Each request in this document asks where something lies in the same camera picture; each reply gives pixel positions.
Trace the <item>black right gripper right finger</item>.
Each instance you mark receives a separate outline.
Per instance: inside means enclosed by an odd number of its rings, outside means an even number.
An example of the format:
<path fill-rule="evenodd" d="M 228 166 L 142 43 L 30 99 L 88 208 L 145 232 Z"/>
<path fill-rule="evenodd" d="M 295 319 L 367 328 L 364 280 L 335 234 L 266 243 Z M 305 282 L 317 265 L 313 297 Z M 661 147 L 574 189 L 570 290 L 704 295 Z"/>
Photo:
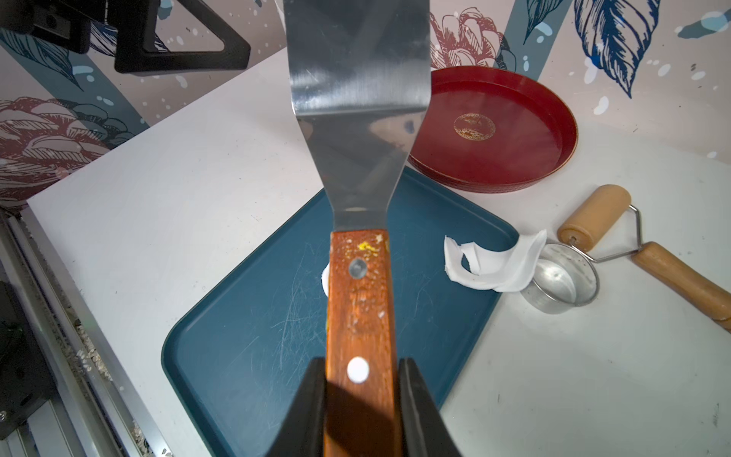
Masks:
<path fill-rule="evenodd" d="M 399 362 L 405 456 L 457 456 L 456 447 L 414 359 Z"/>

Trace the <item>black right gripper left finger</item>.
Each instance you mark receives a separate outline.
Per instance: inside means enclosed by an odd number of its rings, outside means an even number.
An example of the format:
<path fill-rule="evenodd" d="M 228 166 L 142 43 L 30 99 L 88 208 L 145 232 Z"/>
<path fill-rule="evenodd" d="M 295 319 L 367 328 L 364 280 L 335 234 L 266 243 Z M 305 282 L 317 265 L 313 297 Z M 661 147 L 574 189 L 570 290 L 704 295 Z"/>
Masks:
<path fill-rule="evenodd" d="M 266 457 L 322 457 L 326 411 L 326 361 L 313 358 Z"/>

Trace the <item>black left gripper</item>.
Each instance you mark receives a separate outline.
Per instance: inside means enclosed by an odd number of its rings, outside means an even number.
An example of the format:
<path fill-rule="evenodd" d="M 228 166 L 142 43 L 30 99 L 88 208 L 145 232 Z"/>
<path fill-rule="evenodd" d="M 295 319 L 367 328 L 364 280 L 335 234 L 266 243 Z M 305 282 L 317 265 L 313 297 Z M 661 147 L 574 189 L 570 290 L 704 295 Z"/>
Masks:
<path fill-rule="evenodd" d="M 158 51 L 157 1 L 3 1 L 1 42 L 54 45 L 73 53 L 114 54 L 120 74 L 245 70 L 251 45 L 200 0 L 180 5 L 222 43 L 220 51 Z"/>

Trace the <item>teal cutting board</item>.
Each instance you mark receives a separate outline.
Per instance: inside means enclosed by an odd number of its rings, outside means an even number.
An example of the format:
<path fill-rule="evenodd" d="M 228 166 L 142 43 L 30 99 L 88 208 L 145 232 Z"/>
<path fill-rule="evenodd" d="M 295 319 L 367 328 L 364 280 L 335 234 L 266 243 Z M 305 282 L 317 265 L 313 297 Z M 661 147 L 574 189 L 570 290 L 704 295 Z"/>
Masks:
<path fill-rule="evenodd" d="M 163 370 L 212 455 L 264 455 L 308 363 L 325 353 L 331 229 L 319 192 L 169 333 Z M 505 251 L 517 230 L 412 169 L 390 202 L 388 230 L 398 352 L 443 405 L 500 298 L 448 279 L 444 240 Z"/>

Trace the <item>round cut dough wrapper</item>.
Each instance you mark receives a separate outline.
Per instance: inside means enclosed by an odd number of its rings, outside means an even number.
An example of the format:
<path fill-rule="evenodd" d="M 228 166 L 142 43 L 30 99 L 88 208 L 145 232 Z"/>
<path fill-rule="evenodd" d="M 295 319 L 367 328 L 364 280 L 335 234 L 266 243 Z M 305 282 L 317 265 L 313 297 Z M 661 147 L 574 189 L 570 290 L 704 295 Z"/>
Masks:
<path fill-rule="evenodd" d="M 330 264 L 327 264 L 321 274 L 321 284 L 326 297 L 329 297 L 329 268 Z"/>

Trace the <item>white dough piece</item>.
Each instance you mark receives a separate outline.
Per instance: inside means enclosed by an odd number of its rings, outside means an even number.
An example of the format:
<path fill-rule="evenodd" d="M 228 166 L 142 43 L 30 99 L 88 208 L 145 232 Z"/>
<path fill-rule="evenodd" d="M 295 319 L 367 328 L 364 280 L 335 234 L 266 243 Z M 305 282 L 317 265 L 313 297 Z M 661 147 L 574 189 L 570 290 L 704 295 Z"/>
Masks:
<path fill-rule="evenodd" d="M 520 292 L 534 276 L 547 231 L 521 234 L 507 251 L 490 251 L 475 242 L 459 245 L 445 237 L 445 272 L 450 281 L 477 291 Z"/>

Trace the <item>metal spatula wooden handle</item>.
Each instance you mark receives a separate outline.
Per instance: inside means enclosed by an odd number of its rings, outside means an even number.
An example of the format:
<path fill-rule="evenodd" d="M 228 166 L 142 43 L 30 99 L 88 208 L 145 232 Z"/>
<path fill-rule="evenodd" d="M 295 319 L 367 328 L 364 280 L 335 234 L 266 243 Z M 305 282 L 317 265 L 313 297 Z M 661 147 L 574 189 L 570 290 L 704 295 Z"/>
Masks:
<path fill-rule="evenodd" d="M 431 97 L 426 1 L 287 1 L 291 103 L 333 213 L 324 453 L 399 456 L 388 208 Z"/>

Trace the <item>wooden dough roller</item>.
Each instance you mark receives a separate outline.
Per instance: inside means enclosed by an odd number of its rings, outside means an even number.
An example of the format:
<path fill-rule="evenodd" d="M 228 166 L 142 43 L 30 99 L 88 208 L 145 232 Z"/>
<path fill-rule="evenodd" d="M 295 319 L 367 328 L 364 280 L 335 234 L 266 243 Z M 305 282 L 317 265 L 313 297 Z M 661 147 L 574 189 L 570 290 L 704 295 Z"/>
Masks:
<path fill-rule="evenodd" d="M 626 222 L 628 238 L 614 251 L 594 253 L 597 246 Z M 730 292 L 689 267 L 661 244 L 643 238 L 643 214 L 625 188 L 595 188 L 557 230 L 558 240 L 588 262 L 601 264 L 629 258 L 636 266 L 689 302 L 720 328 L 730 331 Z"/>

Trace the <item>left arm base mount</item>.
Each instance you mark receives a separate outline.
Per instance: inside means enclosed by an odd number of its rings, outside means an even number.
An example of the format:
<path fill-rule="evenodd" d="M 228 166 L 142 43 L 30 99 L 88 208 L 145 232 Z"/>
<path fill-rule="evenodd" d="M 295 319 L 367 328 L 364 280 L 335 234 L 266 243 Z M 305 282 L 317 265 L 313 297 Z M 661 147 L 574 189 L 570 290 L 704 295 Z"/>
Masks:
<path fill-rule="evenodd" d="M 1 284 L 1 438 L 55 393 L 55 382 L 12 285 Z"/>

